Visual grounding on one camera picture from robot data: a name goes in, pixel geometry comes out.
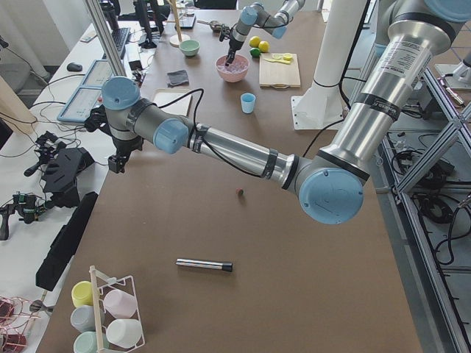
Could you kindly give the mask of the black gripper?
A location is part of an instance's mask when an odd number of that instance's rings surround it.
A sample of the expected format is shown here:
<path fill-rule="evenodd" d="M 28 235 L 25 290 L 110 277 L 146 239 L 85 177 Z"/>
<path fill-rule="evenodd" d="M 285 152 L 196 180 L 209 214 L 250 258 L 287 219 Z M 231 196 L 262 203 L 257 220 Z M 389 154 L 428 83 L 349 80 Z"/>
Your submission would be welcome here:
<path fill-rule="evenodd" d="M 225 62 L 225 65 L 229 66 L 235 60 L 236 52 L 243 46 L 245 35 L 241 34 L 236 26 L 228 27 L 223 24 L 220 29 L 219 41 L 222 42 L 225 39 L 229 40 L 229 50 Z"/>
<path fill-rule="evenodd" d="M 115 154 L 107 159 L 108 168 L 115 174 L 125 172 L 125 165 L 135 150 L 142 150 L 144 139 L 126 127 L 128 109 L 111 110 L 103 104 L 93 108 L 85 120 L 88 132 L 100 130 L 112 138 Z"/>

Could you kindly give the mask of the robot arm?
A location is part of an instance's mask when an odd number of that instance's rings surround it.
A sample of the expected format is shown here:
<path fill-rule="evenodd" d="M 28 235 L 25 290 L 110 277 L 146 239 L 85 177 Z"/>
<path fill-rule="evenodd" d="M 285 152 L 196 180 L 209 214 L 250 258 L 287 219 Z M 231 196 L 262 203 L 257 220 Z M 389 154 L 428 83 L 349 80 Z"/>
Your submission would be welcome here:
<path fill-rule="evenodd" d="M 267 15 L 260 4 L 243 9 L 238 23 L 227 29 L 227 54 L 208 46 L 206 58 L 191 66 L 199 91 L 207 102 L 196 107 L 194 117 L 172 114 L 144 98 L 135 82 L 114 76 L 102 86 L 102 110 L 107 134 L 116 153 L 109 168 L 120 173 L 144 142 L 167 155 L 185 149 L 184 160 L 165 163 L 152 181 L 144 170 L 132 178 L 119 194 L 125 204 L 143 200 L 151 207 L 157 197 L 158 211 L 218 213 L 227 184 L 221 171 L 191 157 L 209 156 L 247 176 L 271 180 L 293 193 L 303 211 L 323 224 L 340 224 L 354 217 L 364 201 L 363 187 L 369 178 L 367 162 L 399 118 L 401 110 L 435 55 L 448 50 L 458 31 L 470 19 L 468 1 L 391 1 L 386 8 L 386 40 L 380 59 L 348 114 L 341 115 L 333 140 L 312 157 L 284 154 L 282 148 L 297 148 L 306 142 L 300 128 L 287 130 L 286 96 L 262 92 L 262 122 L 256 127 L 236 119 L 235 98 L 244 89 L 237 81 L 229 87 L 217 74 L 225 65 L 233 67 L 238 50 L 249 31 L 260 26 L 276 37 L 284 34 L 301 1 L 287 1 L 276 15 Z"/>
<path fill-rule="evenodd" d="M 238 22 L 228 27 L 222 25 L 219 40 L 229 40 L 229 50 L 225 57 L 225 65 L 233 63 L 236 52 L 241 49 L 247 36 L 254 26 L 268 32 L 272 37 L 281 39 L 286 32 L 286 27 L 293 21 L 294 15 L 305 5 L 305 0 L 288 0 L 274 14 L 265 11 L 261 3 L 255 2 L 245 6 L 239 16 Z"/>

